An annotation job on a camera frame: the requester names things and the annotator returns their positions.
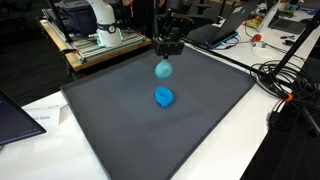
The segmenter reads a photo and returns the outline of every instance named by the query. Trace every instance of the gray tray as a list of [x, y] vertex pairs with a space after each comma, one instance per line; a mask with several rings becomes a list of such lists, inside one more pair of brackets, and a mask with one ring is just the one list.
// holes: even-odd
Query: gray tray
[[[160, 60], [149, 51], [61, 88], [113, 180], [171, 178], [254, 84], [248, 74], [187, 47], [169, 57], [168, 79], [154, 74]], [[171, 106], [155, 101], [158, 86], [173, 91]]]

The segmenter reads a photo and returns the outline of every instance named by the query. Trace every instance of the blue ball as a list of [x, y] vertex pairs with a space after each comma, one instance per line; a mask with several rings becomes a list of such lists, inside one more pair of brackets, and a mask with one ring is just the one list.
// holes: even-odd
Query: blue ball
[[154, 97], [161, 107], [168, 107], [174, 100], [171, 90], [163, 86], [155, 90]]
[[162, 61], [157, 65], [155, 73], [160, 79], [165, 79], [172, 74], [172, 66], [168, 60], [162, 59]]

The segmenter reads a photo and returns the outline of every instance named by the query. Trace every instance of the cable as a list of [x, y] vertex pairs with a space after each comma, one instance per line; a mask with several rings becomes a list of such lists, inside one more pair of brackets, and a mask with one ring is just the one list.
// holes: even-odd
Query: cable
[[244, 31], [246, 32], [247, 36], [249, 36], [250, 38], [253, 38], [247, 31], [247, 25], [244, 25]]
[[279, 79], [285, 80], [290, 84], [290, 89], [285, 89], [273, 73], [274, 68], [278, 65], [279, 60], [268, 61], [263, 64], [255, 64], [252, 67], [258, 66], [256, 73], [250, 71], [252, 79], [264, 91], [272, 96], [281, 99], [274, 108], [269, 118], [269, 123], [274, 124], [279, 115], [279, 109], [283, 103], [291, 105], [295, 109], [297, 116], [300, 116], [301, 107], [305, 106], [315, 113], [320, 114], [320, 92], [319, 85], [313, 82], [303, 68], [288, 63], [277, 75]]
[[[272, 45], [270, 45], [270, 44], [268, 44], [268, 43], [266, 43], [266, 45], [269, 46], [269, 47], [271, 47], [271, 48], [273, 48], [273, 49], [275, 49], [275, 50], [277, 50], [277, 51], [279, 51], [279, 52], [282, 52], [282, 53], [287, 53], [287, 52], [288, 52], [288, 51], [286, 51], [286, 50], [284, 50], [284, 49], [277, 48], [277, 47], [272, 46]], [[296, 57], [296, 58], [301, 59], [301, 60], [304, 61], [304, 62], [306, 61], [306, 59], [304, 59], [304, 58], [302, 58], [302, 57], [300, 57], [300, 56], [297, 56], [297, 55], [293, 55], [293, 56]]]
[[232, 38], [232, 39], [236, 40], [236, 42], [235, 42], [235, 43], [223, 42], [221, 45], [224, 45], [224, 44], [229, 44], [229, 45], [228, 45], [227, 47], [223, 48], [223, 49], [214, 48], [213, 50], [228, 50], [228, 49], [230, 49], [230, 48], [235, 47], [235, 46], [238, 45], [238, 43], [240, 42], [240, 40], [239, 40], [237, 37], [234, 37], [234, 38]]

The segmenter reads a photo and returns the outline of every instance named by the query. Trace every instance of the red object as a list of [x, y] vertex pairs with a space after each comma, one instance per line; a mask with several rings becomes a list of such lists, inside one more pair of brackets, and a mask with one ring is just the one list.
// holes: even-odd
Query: red object
[[284, 101], [290, 102], [290, 101], [292, 101], [292, 99], [293, 99], [293, 95], [292, 94], [288, 94], [287, 99], [285, 99]]
[[252, 38], [252, 42], [258, 42], [258, 41], [261, 41], [261, 35], [260, 34], [256, 34], [256, 35], [254, 35], [253, 36], [253, 38]]

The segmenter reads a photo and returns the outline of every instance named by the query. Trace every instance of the white table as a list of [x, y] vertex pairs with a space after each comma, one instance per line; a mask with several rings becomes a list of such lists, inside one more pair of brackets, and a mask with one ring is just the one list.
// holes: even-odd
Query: white table
[[[299, 17], [303, 19], [307, 16], [299, 14]], [[249, 34], [255, 34], [252, 29], [247, 30]], [[238, 31], [242, 41], [249, 40], [243, 26]], [[289, 47], [282, 45], [279, 35], [286, 33], [271, 29], [262, 33], [264, 41], [288, 50]], [[296, 54], [307, 58], [319, 36], [318, 28]], [[220, 53], [247, 65], [268, 60], [252, 55], [250, 44], [239, 44]], [[302, 66], [302, 61], [297, 58], [290, 62]], [[209, 134], [173, 179], [239, 179], [263, 141], [268, 131], [268, 113], [278, 101], [255, 85]], [[58, 92], [25, 108], [48, 104], [66, 102]], [[59, 126], [45, 127], [47, 134], [4, 147], [0, 152], [1, 179], [107, 179], [70, 110], [65, 111], [63, 116]]]

